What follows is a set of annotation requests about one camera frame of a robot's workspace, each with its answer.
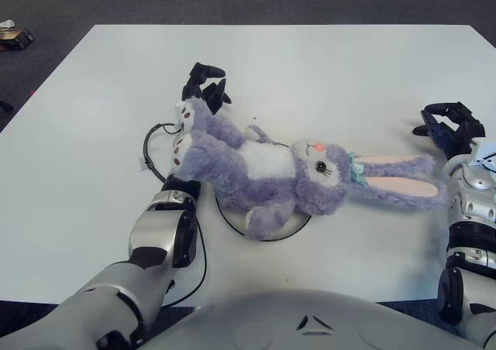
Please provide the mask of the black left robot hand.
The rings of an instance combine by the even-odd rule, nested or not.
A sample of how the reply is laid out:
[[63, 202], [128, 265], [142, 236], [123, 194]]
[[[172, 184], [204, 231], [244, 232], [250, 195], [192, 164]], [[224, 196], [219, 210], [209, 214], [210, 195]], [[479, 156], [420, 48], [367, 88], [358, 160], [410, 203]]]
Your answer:
[[[219, 82], [212, 82], [209, 86], [202, 88], [202, 85], [211, 78], [219, 79]], [[224, 70], [197, 62], [189, 73], [186, 85], [183, 86], [181, 100], [200, 98], [206, 102], [210, 112], [215, 115], [224, 104], [232, 103], [225, 88], [226, 72]]]

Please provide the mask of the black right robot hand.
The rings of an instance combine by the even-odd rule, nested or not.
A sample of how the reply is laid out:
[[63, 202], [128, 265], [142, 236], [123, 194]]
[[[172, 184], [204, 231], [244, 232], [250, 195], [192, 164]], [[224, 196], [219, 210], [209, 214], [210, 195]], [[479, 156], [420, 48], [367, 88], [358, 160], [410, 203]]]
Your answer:
[[413, 128], [412, 133], [429, 137], [448, 160], [471, 154], [474, 139], [485, 137], [484, 125], [460, 101], [426, 105], [420, 114], [424, 124]]

